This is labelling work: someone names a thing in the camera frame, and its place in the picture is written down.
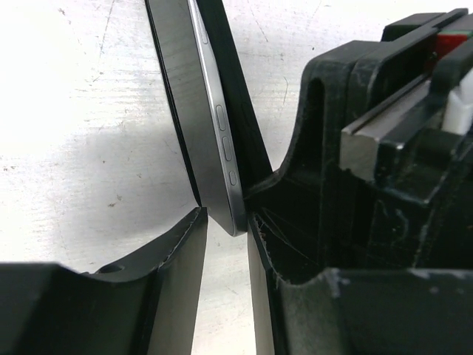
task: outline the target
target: black plastic part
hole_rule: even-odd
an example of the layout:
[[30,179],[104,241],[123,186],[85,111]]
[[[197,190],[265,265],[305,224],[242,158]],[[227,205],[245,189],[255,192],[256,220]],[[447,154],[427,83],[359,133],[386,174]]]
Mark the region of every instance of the black plastic part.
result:
[[[461,270],[473,269],[473,130],[438,129],[446,87],[470,68],[468,44],[438,62],[445,71],[412,120],[380,142],[374,181],[338,167],[341,130],[424,80],[437,33],[466,14],[418,16],[405,35],[345,44],[306,66],[284,163],[247,195],[258,355],[473,348],[473,272]],[[390,158],[393,138],[404,145]]]
[[394,41],[442,15],[443,13],[415,13],[402,20],[388,24],[384,28],[381,40],[385,42]]
[[332,268],[297,284],[255,228],[248,255],[258,355],[461,355],[473,348],[471,271]]
[[394,41],[426,24],[443,28],[465,15],[468,15],[468,9],[455,9],[449,13],[416,13],[393,24],[388,24],[384,28],[381,40]]
[[271,164],[245,83],[222,0],[197,0],[220,72],[243,195],[268,177]]
[[464,16],[453,24],[450,24],[444,31],[471,33],[473,31],[473,14]]
[[0,264],[0,354],[190,354],[205,209],[96,274]]

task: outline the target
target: scratch marks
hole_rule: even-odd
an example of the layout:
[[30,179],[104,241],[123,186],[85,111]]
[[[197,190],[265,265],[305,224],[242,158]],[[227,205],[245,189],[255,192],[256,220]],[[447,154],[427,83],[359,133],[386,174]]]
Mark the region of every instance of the scratch marks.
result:
[[112,0],[112,5],[110,6],[109,15],[107,16],[107,19],[106,19],[105,30],[104,30],[103,36],[102,36],[101,52],[100,52],[100,54],[98,55],[99,59],[101,58],[101,56],[102,56],[102,54],[103,54],[103,43],[105,42],[106,31],[109,29],[110,16],[112,15],[113,7],[115,6],[115,1],[116,1],[116,0]]
[[286,80],[286,92],[284,93],[284,99],[282,100],[282,106],[286,104],[286,97],[287,97],[287,91],[289,90],[289,83],[287,82],[286,77],[283,77],[284,80]]
[[261,31],[261,33],[262,33],[263,36],[265,37],[266,42],[269,42],[268,37],[266,36],[265,31],[263,31],[263,29],[262,29],[262,27],[261,27],[261,24],[259,24],[258,20],[256,19],[256,16],[254,15],[253,8],[251,7],[251,4],[250,4],[250,0],[247,0],[247,3],[248,3],[248,7],[250,8],[251,15],[253,16],[254,21],[256,22],[256,25],[258,26],[259,30]]
[[317,12],[319,11],[321,4],[322,4],[322,0],[319,1],[319,4],[317,5],[316,10],[312,13],[312,15],[310,16],[309,20],[307,21],[307,25],[305,26],[305,29],[309,28],[310,23],[312,22],[313,17],[314,17],[314,16],[317,14]]
[[98,77],[92,80],[92,83],[95,83],[102,75],[103,75],[103,72],[99,72]]
[[166,141],[166,139],[163,139],[163,142],[164,142],[164,144],[169,148],[169,150],[170,150],[171,152],[173,152],[174,154],[178,154],[176,151],[174,151],[174,150],[171,148],[171,146],[170,146],[169,143]]
[[238,292],[236,292],[235,290],[233,290],[232,288],[229,288],[228,286],[225,286],[225,288],[227,288],[232,294],[235,294],[238,296]]

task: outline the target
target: red component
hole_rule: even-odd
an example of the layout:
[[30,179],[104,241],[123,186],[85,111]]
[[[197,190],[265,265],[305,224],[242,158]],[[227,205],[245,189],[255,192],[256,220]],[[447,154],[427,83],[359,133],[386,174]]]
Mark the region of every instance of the red component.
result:
[[437,43],[435,44],[435,53],[437,53],[437,61],[441,60],[442,57],[449,54],[467,39],[468,36],[462,33],[439,33],[437,35]]
[[439,33],[435,42],[435,57],[426,62],[426,70],[432,72],[439,60],[468,40],[468,38],[468,35],[465,33]]

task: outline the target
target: white surface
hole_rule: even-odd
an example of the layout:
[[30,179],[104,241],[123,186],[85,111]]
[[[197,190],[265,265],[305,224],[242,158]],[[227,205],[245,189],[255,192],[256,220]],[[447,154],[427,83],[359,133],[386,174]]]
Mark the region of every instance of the white surface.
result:
[[[270,159],[314,56],[472,1],[225,0]],[[143,0],[0,3],[0,260],[94,271],[194,205]],[[246,240],[211,222],[194,354],[254,354]]]
[[442,129],[457,135],[465,135],[473,121],[473,70],[449,93],[443,117]]

